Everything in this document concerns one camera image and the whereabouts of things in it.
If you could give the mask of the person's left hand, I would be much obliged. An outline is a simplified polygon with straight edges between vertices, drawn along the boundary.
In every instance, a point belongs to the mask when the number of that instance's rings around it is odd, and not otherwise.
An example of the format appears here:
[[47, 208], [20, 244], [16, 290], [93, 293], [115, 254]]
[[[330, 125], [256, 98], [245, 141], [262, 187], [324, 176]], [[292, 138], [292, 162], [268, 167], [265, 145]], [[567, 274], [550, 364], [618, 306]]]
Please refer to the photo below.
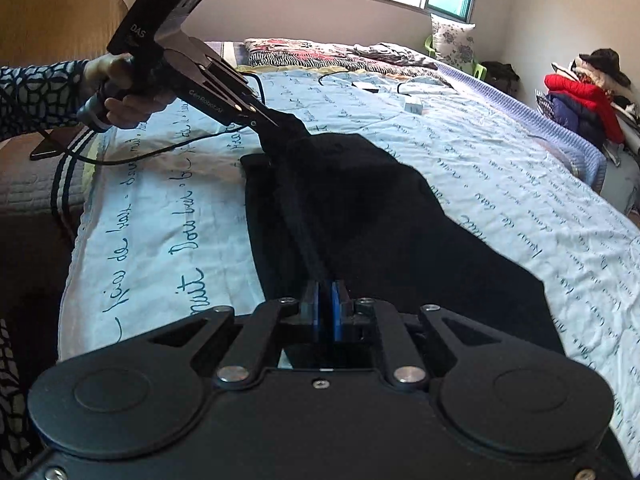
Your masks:
[[[106, 54], [89, 61], [82, 72], [79, 102], [84, 104], [106, 80], [120, 90], [128, 90], [132, 86], [129, 59], [129, 54]], [[147, 122], [153, 114], [164, 110], [175, 99], [176, 96], [167, 89], [146, 93], [131, 92], [122, 99], [109, 98], [105, 101], [106, 118], [117, 128], [134, 129], [140, 122]]]

